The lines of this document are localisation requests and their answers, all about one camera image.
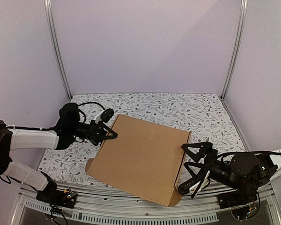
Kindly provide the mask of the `brown cardboard box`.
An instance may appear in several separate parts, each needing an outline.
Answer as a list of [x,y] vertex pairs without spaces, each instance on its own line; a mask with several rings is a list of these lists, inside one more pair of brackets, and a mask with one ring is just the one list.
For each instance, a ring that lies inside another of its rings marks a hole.
[[181,146],[190,131],[116,116],[112,126],[118,136],[105,140],[85,171],[105,184],[165,207],[177,205],[177,190],[185,153]]

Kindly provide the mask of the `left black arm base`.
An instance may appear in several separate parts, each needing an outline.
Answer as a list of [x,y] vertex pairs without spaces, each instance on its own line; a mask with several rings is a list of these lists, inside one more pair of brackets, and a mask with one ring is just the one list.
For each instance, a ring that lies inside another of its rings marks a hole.
[[56,182],[44,172],[41,172],[48,181],[43,191],[38,191],[36,199],[52,205],[73,209],[77,199],[77,192],[70,188],[57,190]]

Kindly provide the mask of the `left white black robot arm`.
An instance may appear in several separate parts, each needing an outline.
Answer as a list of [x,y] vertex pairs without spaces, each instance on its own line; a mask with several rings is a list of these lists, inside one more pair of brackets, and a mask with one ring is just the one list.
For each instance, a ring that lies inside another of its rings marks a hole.
[[90,123],[86,123],[86,118],[81,118],[85,113],[79,107],[77,103],[65,104],[59,110],[57,124],[51,128],[8,126],[0,120],[0,176],[5,175],[31,186],[41,192],[49,203],[57,203],[60,193],[55,181],[43,172],[15,162],[10,151],[37,148],[65,150],[77,138],[98,146],[102,141],[117,138],[117,133],[106,125],[114,115],[112,109],[103,108]]

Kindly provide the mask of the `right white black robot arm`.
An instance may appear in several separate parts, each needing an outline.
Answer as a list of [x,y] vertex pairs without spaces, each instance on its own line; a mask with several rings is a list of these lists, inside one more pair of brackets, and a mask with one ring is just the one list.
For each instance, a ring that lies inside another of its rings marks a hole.
[[217,196],[221,209],[257,200],[258,189],[281,175],[281,149],[218,154],[210,142],[185,143],[181,148],[191,158],[184,163],[191,178],[178,186],[178,192],[194,198],[215,180],[233,189]]

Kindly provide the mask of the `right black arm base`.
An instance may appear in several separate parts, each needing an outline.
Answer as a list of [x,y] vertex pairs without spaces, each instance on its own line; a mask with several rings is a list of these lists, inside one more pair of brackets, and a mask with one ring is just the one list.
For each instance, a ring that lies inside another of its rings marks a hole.
[[217,201],[219,203],[220,209],[230,208],[238,205],[246,205],[248,203],[256,201],[258,198],[257,191],[253,192],[242,192],[242,191],[232,191],[219,194],[217,196]]

